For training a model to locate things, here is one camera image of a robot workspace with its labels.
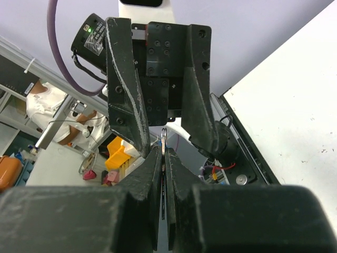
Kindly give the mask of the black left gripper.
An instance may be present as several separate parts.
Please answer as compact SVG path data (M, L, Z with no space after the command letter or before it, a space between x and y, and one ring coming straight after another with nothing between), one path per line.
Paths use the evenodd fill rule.
M111 131L146 158L148 125L173 122L182 109L181 126L192 144L214 154L219 134L210 103L211 28L150 22L132 24L132 30L129 18L106 19Z

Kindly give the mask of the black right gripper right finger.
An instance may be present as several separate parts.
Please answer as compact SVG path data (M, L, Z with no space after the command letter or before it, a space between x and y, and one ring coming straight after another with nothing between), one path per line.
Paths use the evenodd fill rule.
M334 232L307 188L206 184L171 148L165 167L173 252L336 252Z

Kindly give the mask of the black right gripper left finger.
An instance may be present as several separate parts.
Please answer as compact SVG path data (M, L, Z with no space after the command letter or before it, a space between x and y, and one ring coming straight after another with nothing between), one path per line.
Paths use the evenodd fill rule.
M1 252L153 252L162 153L112 187L15 187L1 195Z

